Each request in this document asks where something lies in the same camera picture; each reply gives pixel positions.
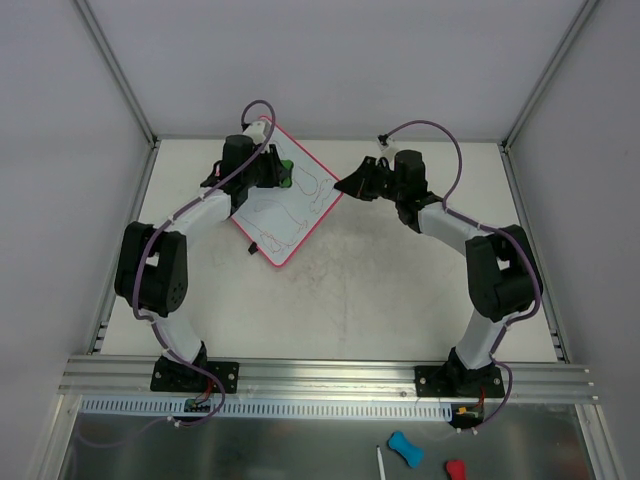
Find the pink framed whiteboard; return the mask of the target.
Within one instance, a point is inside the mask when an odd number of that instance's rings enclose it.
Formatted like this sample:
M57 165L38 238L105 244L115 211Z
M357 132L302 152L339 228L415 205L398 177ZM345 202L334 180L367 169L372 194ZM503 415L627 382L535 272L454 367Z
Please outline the pink framed whiteboard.
M269 144L294 163L290 188L249 190L232 220L275 267L284 266L342 197L338 177L298 141L272 123Z

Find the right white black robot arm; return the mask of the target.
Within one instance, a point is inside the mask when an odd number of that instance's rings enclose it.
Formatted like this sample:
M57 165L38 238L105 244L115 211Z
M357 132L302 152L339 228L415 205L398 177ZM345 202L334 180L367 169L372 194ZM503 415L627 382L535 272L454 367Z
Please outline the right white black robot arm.
M335 188L362 201L392 201L405 226L463 255L472 315L462 339L426 384L443 396L476 396L490 387L494 353L509 324L529 311L542 290L524 230L489 227L448 208L430 191L426 165L415 150L401 150L392 161L367 156Z

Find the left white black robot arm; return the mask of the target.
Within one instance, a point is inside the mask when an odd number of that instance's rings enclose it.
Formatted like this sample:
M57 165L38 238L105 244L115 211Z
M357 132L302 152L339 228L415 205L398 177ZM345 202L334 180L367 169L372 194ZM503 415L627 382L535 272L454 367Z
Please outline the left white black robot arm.
M152 390L195 393L215 385L206 346L181 310L189 248L198 235L234 214L250 189L291 187L293 166L275 145L231 135L193 200L158 225L134 221L126 227L114 289L134 317L149 324L162 348Z

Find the green bone-shaped eraser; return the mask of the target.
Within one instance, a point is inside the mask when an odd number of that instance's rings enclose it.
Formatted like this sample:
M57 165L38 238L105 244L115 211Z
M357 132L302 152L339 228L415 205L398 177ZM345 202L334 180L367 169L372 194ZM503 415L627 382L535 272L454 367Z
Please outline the green bone-shaped eraser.
M282 159L279 164L279 187L280 188L290 188L293 184L292 173L293 173L294 163L288 159Z

